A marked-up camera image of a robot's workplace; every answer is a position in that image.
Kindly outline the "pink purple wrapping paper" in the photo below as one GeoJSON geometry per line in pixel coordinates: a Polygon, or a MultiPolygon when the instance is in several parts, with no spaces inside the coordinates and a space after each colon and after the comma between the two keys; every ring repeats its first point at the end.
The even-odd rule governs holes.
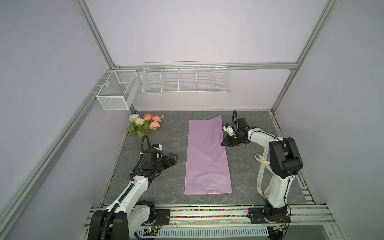
{"type": "Polygon", "coordinates": [[[230,194],[232,183],[226,148],[222,146],[222,116],[190,120],[185,195],[230,194]]]}

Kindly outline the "pink spray rose stem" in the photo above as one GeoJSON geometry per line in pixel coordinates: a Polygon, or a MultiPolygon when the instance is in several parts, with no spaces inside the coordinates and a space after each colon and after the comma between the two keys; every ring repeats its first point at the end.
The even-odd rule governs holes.
{"type": "Polygon", "coordinates": [[[151,123],[151,126],[150,126],[150,128],[151,128],[151,132],[150,132],[150,136],[149,136],[150,141],[152,140],[154,133],[162,126],[164,119],[165,119],[164,115],[153,117],[153,122],[151,123]]]}

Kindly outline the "dark pink rose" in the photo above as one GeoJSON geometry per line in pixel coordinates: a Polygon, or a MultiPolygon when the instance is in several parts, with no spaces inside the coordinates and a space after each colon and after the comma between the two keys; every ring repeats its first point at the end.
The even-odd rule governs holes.
{"type": "Polygon", "coordinates": [[[144,125],[143,125],[143,130],[146,133],[146,135],[149,137],[150,132],[151,132],[151,123],[153,122],[153,114],[144,114],[143,119],[144,119],[144,125]]]}

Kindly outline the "cream rose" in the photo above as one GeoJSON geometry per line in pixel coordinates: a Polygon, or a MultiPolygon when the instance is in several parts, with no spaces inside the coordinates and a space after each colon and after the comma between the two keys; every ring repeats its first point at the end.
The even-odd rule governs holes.
{"type": "Polygon", "coordinates": [[[144,133],[143,133],[144,119],[141,117],[136,118],[135,121],[130,122],[130,124],[131,126],[128,128],[129,134],[133,136],[137,150],[140,153],[141,148],[139,147],[138,139],[141,139],[144,136],[144,133]]]}

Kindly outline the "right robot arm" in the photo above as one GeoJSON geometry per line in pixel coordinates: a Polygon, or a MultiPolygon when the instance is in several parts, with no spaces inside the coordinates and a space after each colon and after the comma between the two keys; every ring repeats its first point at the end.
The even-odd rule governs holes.
{"type": "Polygon", "coordinates": [[[264,148],[263,154],[255,155],[255,159],[261,164],[257,190],[265,199],[265,205],[262,210],[249,209],[248,217],[251,222],[282,221],[284,224],[289,224],[291,209],[287,198],[293,180],[303,168],[295,140],[272,135],[257,127],[250,127],[245,118],[238,118],[236,110],[232,114],[232,123],[226,124],[223,130],[227,133],[221,143],[224,147],[255,143],[264,148]]]}

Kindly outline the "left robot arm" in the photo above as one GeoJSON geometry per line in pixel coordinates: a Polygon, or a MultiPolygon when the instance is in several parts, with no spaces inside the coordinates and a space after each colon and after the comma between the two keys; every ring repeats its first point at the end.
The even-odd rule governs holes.
{"type": "Polygon", "coordinates": [[[150,144],[148,136],[141,142],[140,158],[129,173],[129,183],[105,210],[97,210],[90,221],[89,240],[140,239],[137,230],[142,224],[154,224],[160,217],[151,201],[139,198],[161,172],[174,166],[179,156],[163,154],[163,146],[150,144]]]}

